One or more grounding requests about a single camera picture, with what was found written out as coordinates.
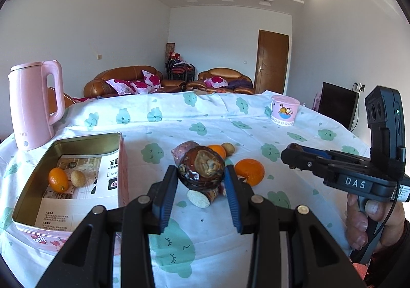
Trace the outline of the person's hand on gripper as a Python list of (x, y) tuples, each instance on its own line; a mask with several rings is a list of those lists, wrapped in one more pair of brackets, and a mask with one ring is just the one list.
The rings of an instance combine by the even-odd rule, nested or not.
[[(358, 206), (358, 196), (354, 194), (347, 195), (346, 238), (354, 250), (360, 250), (368, 243), (369, 236), (366, 230), (368, 229), (369, 219), (379, 222), (385, 220), (391, 207), (392, 203), (368, 201), (365, 204), (364, 212), (362, 212)], [(393, 246), (399, 241), (404, 232), (404, 222), (403, 204), (396, 203), (384, 226), (375, 253)]]

